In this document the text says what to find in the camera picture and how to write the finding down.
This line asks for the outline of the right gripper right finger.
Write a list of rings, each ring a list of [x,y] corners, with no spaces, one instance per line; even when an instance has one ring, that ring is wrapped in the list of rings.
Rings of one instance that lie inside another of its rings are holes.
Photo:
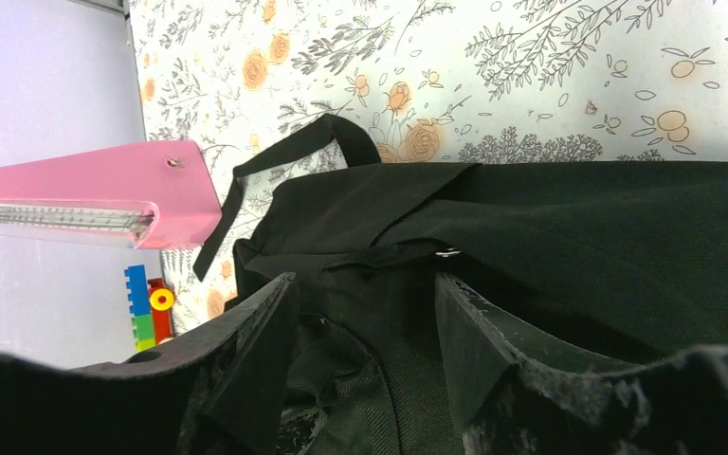
[[[447,274],[435,311],[469,454],[728,454],[728,345],[636,365],[555,337]]]

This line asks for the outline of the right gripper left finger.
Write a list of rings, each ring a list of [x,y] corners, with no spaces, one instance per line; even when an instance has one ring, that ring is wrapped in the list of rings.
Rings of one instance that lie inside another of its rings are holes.
[[[298,307],[284,273],[122,363],[62,370],[0,354],[0,454],[271,454]]]

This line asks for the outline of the black student backpack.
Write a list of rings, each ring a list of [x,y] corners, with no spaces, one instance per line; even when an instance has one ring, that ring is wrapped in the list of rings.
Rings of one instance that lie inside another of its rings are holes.
[[[454,276],[574,346],[636,365],[728,345],[728,162],[389,164],[324,115],[232,171],[204,278],[247,195],[237,296],[283,273],[299,295],[279,454],[469,454],[435,311]]]

